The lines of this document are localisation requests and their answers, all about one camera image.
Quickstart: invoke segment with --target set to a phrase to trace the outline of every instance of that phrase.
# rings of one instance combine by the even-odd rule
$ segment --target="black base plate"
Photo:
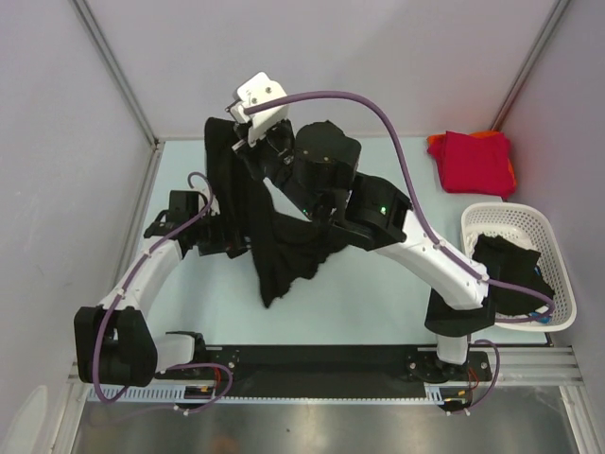
[[[223,345],[208,346],[207,353],[233,371],[232,397],[425,397],[425,382],[469,380],[466,365],[444,366],[434,350],[419,351],[416,345]],[[484,352],[469,352],[468,363],[480,381],[492,379],[490,368],[481,368],[488,363]],[[193,378],[192,372],[183,378]],[[198,378],[214,379],[214,371],[200,369]]]

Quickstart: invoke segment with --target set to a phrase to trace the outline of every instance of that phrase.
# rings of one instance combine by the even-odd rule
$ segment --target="light blue table surface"
[[[460,246],[464,209],[496,197],[451,195],[442,189],[423,138],[402,138],[423,210],[433,228]],[[361,140],[359,170],[389,179],[406,191],[392,143]],[[171,189],[186,189],[193,170],[204,171],[201,141],[168,142],[153,187],[145,226],[167,208]],[[268,184],[276,208],[303,218]],[[328,258],[312,280],[296,280],[270,309],[261,302],[251,253],[199,257],[190,251],[166,280],[149,311],[152,334],[189,330],[209,344],[427,344],[436,337],[424,328],[429,286],[402,266],[349,247]],[[542,333],[492,327],[475,338],[498,343],[545,343]]]

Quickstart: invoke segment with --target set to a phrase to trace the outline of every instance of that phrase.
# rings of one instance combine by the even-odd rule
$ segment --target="metal floor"
[[[73,454],[577,453],[557,387],[499,388],[472,415],[436,407],[222,404],[183,417],[88,403]]]

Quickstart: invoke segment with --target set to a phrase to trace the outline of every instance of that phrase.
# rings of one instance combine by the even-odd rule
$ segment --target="metal frame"
[[[550,42],[550,39],[553,37],[557,26],[561,23],[561,20],[567,11],[569,5],[572,0],[557,0],[555,6],[548,13],[548,17],[544,21],[542,25],[542,29],[534,41],[531,49],[529,49],[529,53],[526,56],[526,59],[523,61],[521,65],[521,69],[517,73],[514,82],[512,83],[509,92],[507,93],[500,109],[498,109],[498,113],[495,116],[495,119],[492,122],[492,130],[500,131],[502,130],[502,126],[509,116],[510,110],[512,109],[512,105],[515,103],[521,90],[525,86],[527,79],[529,79],[529,75],[533,71],[533,68],[536,66],[536,63],[544,53],[546,46]]]
[[[152,146],[152,153],[149,158],[146,177],[141,186],[139,199],[133,212],[131,226],[127,238],[125,239],[123,253],[116,267],[115,280],[117,280],[128,267],[135,253],[151,189],[155,182],[155,177],[162,157],[164,142],[160,142],[156,138],[143,109],[87,1],[69,1],[83,23],[87,34],[91,38],[91,41],[99,54],[99,58],[105,64],[110,76],[116,84],[116,88],[134,116],[141,133]],[[570,4],[571,0],[558,0],[549,12],[542,29],[529,50],[506,98],[494,118],[492,129],[499,130],[502,128],[502,125],[510,113],[512,105],[518,98],[529,75],[543,54],[545,47],[552,38]],[[480,350],[485,350],[490,356],[490,362],[493,363],[493,352],[489,348],[481,348]],[[603,441],[599,439],[598,430],[595,429],[593,424],[594,416],[590,408],[590,401],[583,386],[578,364],[571,348],[502,347],[500,353],[502,367],[497,386],[559,386],[580,452],[605,452]],[[78,430],[79,419],[86,402],[86,396],[91,389],[90,385],[79,382],[78,371],[75,367],[76,365],[72,367],[72,371],[65,384],[61,400],[62,407],[59,411],[57,427],[52,434],[54,440],[52,441],[49,452],[65,454],[71,452]],[[191,384],[199,384],[199,381],[194,381]],[[450,383],[447,386],[459,386],[460,384],[461,383]],[[288,400],[287,402],[291,403],[294,401],[298,401],[298,399]],[[286,401],[284,399],[259,400],[230,398],[226,399],[225,402],[285,403]]]
[[[115,82],[115,85],[122,95],[124,102],[134,116],[141,133],[145,136],[149,144],[155,147],[158,144],[158,140],[155,138],[153,129],[151,128],[151,125],[149,124],[145,112],[143,112],[143,109],[139,104],[139,101],[134,95],[126,76],[124,76],[124,72],[115,58],[115,55],[113,54],[112,49],[110,48],[110,45],[108,44],[107,39],[101,30],[101,27],[96,21],[96,18],[91,11],[91,7],[88,5],[86,0],[69,0],[69,2],[74,7],[77,16],[84,25],[84,28],[91,38],[91,41],[93,42],[100,59],[105,64],[105,67]]]
[[[206,381],[205,383],[197,383],[195,386],[212,387],[214,381]],[[207,402],[208,398],[190,399],[184,396],[184,391],[187,386],[183,384],[158,383],[150,384],[147,387],[131,388],[122,395],[120,401],[134,402],[138,404],[198,404]],[[101,385],[101,389],[107,396],[113,396],[116,391],[121,389],[115,385]],[[275,397],[228,397],[221,399],[223,404],[281,404],[281,405],[442,405],[441,390],[439,386],[424,385],[426,397],[407,397],[407,398],[380,398],[380,399],[300,399],[300,398],[275,398]],[[87,402],[100,402],[95,390],[91,388],[86,394]]]
[[[595,427],[595,416],[586,388],[561,387],[561,396],[567,409],[567,417],[574,432],[580,454],[605,452],[603,435]]]

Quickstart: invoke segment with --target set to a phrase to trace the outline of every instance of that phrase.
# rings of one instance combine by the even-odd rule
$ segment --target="white corner pole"
[[[502,130],[502,126],[509,115],[512,105],[517,100],[517,97],[521,93],[521,89],[526,84],[527,79],[529,79],[529,75],[548,46],[548,43],[550,43],[550,39],[554,35],[557,26],[561,23],[562,18],[571,2],[572,0],[557,0],[555,5],[548,13],[548,16],[544,20],[544,24],[536,37],[536,41],[534,41],[534,43],[531,45],[526,59],[523,61],[523,64],[521,65],[521,68],[519,69],[519,72],[517,73],[509,92],[507,93],[507,96],[504,98],[500,109],[498,109],[498,113],[492,122],[492,130]]]
[[[115,55],[113,54],[112,49],[110,48],[107,39],[103,34],[103,31],[96,21],[88,2],[86,0],[69,0],[69,3],[72,4],[76,14],[84,25],[84,28],[90,36],[100,59],[103,60],[103,63],[115,82],[117,89],[120,91],[124,102],[139,125],[141,133],[145,136],[149,144],[155,148],[158,141],[153,133],[153,129],[151,128],[151,125],[149,124],[149,121],[147,120],[139,101],[134,95],[134,92],[130,87],[130,83],[126,79],[120,64],[115,58]]]

